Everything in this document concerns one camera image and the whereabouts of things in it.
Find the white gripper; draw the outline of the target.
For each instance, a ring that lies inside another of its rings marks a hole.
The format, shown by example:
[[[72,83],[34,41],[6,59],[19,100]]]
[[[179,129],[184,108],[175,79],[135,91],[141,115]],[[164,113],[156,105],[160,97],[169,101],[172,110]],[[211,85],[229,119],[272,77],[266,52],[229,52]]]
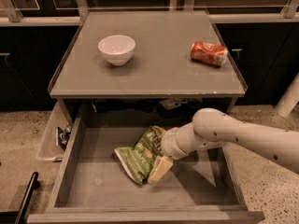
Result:
[[[173,166],[173,160],[180,160],[187,156],[178,145],[176,138],[177,128],[172,128],[165,131],[159,126],[152,126],[151,129],[155,131],[158,137],[162,137],[161,149],[165,156],[157,156],[150,163],[150,171],[148,176],[148,183],[157,183]]]

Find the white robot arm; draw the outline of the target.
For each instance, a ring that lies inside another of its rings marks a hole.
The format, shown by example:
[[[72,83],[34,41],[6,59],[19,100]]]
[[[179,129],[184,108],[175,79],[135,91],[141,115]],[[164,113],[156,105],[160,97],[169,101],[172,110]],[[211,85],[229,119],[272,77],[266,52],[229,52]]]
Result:
[[[174,160],[193,151],[240,145],[288,170],[299,172],[299,132],[242,122],[214,109],[202,108],[184,126],[164,132],[163,155],[156,159],[149,173],[150,183],[158,182],[172,167]]]

